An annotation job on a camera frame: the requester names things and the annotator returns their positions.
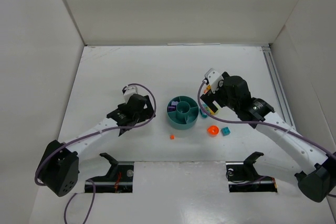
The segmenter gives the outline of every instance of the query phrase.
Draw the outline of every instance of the cable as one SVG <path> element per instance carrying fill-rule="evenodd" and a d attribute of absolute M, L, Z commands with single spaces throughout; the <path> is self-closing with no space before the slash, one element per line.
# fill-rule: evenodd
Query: cable
<path fill-rule="evenodd" d="M 254 185 L 255 182 L 262 181 L 264 178 L 267 178 L 267 176 L 261 176 L 260 178 L 256 179 L 255 181 L 252 182 L 247 182 L 247 183 L 242 183 L 242 184 L 237 184 L 237 186 L 248 186 L 248 185 Z"/>
<path fill-rule="evenodd" d="M 144 89 L 146 89 L 146 91 L 151 95 L 152 99 L 153 99 L 153 102 L 154 102 L 154 113 L 153 115 L 151 116 L 151 118 L 149 118 L 146 122 L 142 123 L 142 124 L 139 124 L 139 125 L 135 125 L 135 126 L 115 126 L 115 127 L 110 127 L 110 128 L 106 128 L 106 129 L 103 129 L 102 132 L 106 132 L 106 131 L 111 131 L 111 130 L 117 130 L 117 129 L 127 129 L 127 130 L 130 130 L 130 129 L 136 129 L 136 128 L 139 128 L 139 127 L 142 127 L 142 126 L 145 126 L 146 124 L 148 124 L 149 122 L 151 122 L 153 120 L 153 118 L 155 117 L 155 114 L 156 114 L 156 100 L 155 100 L 155 97 L 153 95 L 153 93 L 147 88 L 145 87 L 144 85 L 142 84 L 138 84 L 138 83 L 131 83 L 131 84 L 128 84 L 127 86 L 132 86 L 132 85 L 135 85 L 135 86 L 140 86 Z M 46 157 L 45 160 L 43 160 L 43 162 L 40 164 L 40 166 L 37 168 L 36 172 L 35 172 L 35 184 L 38 185 L 38 186 L 45 186 L 45 184 L 41 183 L 38 181 L 38 175 L 39 173 L 41 172 L 42 168 L 51 160 L 51 158 L 56 155 L 59 151 L 63 150 L 64 148 L 68 147 L 69 145 L 71 144 L 74 144 L 74 143 L 77 143 L 81 140 L 84 140 L 84 139 L 87 139 L 89 137 L 92 137 L 92 136 L 96 136 L 96 135 L 99 135 L 101 132 L 100 131 L 97 131 L 97 132 L 94 132 L 94 133 L 91 133 L 91 134 L 88 134 L 88 135 L 85 135 L 85 136 L 81 136 L 79 138 L 76 138 L 64 145 L 62 145 L 60 148 L 54 150 L 49 156 Z"/>
<path fill-rule="evenodd" d="M 269 126 L 269 127 L 273 127 L 273 128 L 276 128 L 276 129 L 279 129 L 281 131 L 284 131 L 284 132 L 287 132 L 288 129 L 285 129 L 281 126 L 278 126 L 278 125 L 275 125 L 275 124 L 271 124 L 271 123 L 266 123 L 266 122 L 260 122 L 260 121 L 230 121 L 230 120 L 224 120 L 224 119 L 220 119 L 220 118 L 217 118 L 213 115 L 211 115 L 209 112 L 206 111 L 206 109 L 202 106 L 202 103 L 201 103 L 201 92 L 202 92 L 202 87 L 204 86 L 206 80 L 203 80 L 201 86 L 199 87 L 199 90 L 198 90 L 198 94 L 197 94 L 197 102 L 198 102 L 198 106 L 201 108 L 201 110 L 207 114 L 209 117 L 211 117 L 212 119 L 215 119 L 219 122 L 223 122 L 223 123 L 232 123 L 232 124 L 261 124 L 261 125 L 266 125 L 266 126 Z M 336 156 L 331 153 L 329 150 L 327 150 L 326 148 L 324 148 L 323 146 L 315 143 L 314 141 L 304 137 L 304 136 L 301 136 L 297 133 L 294 133 L 292 131 L 288 131 L 288 134 L 292 135 L 292 136 L 295 136 L 305 142 L 307 142 L 308 144 L 311 144 L 313 146 L 315 146 L 316 148 L 324 151 L 327 155 L 327 157 L 330 157 L 332 159 L 334 159 L 336 161 Z M 336 198 L 336 195 L 333 195 L 333 194 L 328 194 L 328 196 L 330 197 L 333 197 L 333 198 Z"/>
<path fill-rule="evenodd" d="M 88 218 L 89 218 L 89 215 L 90 215 L 91 210 L 92 210 L 93 202 L 94 202 L 94 200 L 95 200 L 95 196 L 96 196 L 96 185 L 95 185 L 95 183 L 94 183 L 92 180 L 90 180 L 90 179 L 88 179 L 87 181 L 90 182 L 90 183 L 92 183 L 92 186 L 93 186 L 93 194 L 92 194 L 91 204 L 90 204 L 88 213 L 86 214 L 86 217 L 85 217 L 85 219 L 84 219 L 83 224 L 85 224 L 86 221 L 87 221 Z M 63 219 L 64 219 L 64 223 L 65 223 L 65 224 L 68 224 L 68 222 L 67 222 L 67 210 L 68 210 L 68 207 L 69 207 L 69 205 L 70 205 L 70 202 L 72 201 L 72 199 L 73 199 L 76 195 L 77 195 L 77 193 L 73 194 L 72 197 L 69 199 L 67 205 L 65 206 L 65 209 L 64 209 L 64 215 L 63 215 Z"/>

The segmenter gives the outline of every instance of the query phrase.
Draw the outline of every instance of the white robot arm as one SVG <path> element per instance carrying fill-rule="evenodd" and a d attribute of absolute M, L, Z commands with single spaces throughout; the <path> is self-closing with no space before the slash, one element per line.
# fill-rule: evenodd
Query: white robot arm
<path fill-rule="evenodd" d="M 335 156 L 330 152 L 327 152 L 327 155 L 325 150 L 307 143 L 307 140 L 294 131 L 267 102 L 251 97 L 244 79 L 210 69 L 205 74 L 204 82 L 207 88 L 205 93 L 198 97 L 213 112 L 218 110 L 214 102 L 221 108 L 227 106 L 242 121 L 239 123 L 250 124 L 252 128 L 268 136 L 297 163 L 293 165 L 288 161 L 267 157 L 263 153 L 253 153 L 241 162 L 241 167 L 237 167 L 240 173 L 245 173 L 243 177 L 245 176 L 246 180 L 252 181 L 266 175 L 296 183 L 303 194 L 316 202 L 321 202 L 336 186 Z M 213 117 L 202 106 L 201 109 Z M 234 172 L 232 168 L 230 175 L 233 176 Z"/>
<path fill-rule="evenodd" d="M 46 185 L 57 196 L 62 197 L 68 194 L 79 180 L 96 176 L 106 178 L 116 176 L 117 160 L 107 153 L 101 153 L 91 159 L 88 159 L 88 155 L 104 141 L 110 141 L 125 131 L 143 126 L 155 117 L 155 109 L 149 96 L 139 95 L 136 86 L 130 85 L 124 88 L 123 95 L 125 103 L 119 104 L 116 110 L 107 114 L 106 118 L 95 127 L 74 140 L 63 143 L 54 140 L 48 144 L 35 173 L 36 184 Z"/>

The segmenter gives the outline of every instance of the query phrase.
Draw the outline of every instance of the teal sorting bowl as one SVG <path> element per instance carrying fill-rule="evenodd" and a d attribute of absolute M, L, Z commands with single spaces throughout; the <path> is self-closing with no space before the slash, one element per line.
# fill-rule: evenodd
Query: teal sorting bowl
<path fill-rule="evenodd" d="M 172 102 L 178 102 L 171 111 Z M 167 106 L 168 122 L 177 130 L 187 130 L 195 125 L 198 117 L 198 105 L 190 97 L 180 96 L 172 99 Z"/>

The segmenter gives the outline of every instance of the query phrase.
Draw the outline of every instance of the red wire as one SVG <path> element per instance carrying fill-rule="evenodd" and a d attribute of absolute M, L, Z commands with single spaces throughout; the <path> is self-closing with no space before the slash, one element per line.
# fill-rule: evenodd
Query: red wire
<path fill-rule="evenodd" d="M 118 179 L 117 179 L 117 181 L 114 184 L 114 188 L 116 190 L 115 192 L 117 192 L 117 190 L 118 190 L 120 180 L 121 180 L 121 172 L 119 172 Z"/>

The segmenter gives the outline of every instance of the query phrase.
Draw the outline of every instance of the blue cube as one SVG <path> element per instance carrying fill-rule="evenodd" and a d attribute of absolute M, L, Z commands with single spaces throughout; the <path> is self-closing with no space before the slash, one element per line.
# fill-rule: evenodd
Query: blue cube
<path fill-rule="evenodd" d="M 203 112 L 203 110 L 200 108 L 200 114 L 203 118 L 207 118 L 208 115 Z"/>
<path fill-rule="evenodd" d="M 220 131 L 222 132 L 224 136 L 227 136 L 228 134 L 230 134 L 229 127 L 222 128 Z"/>

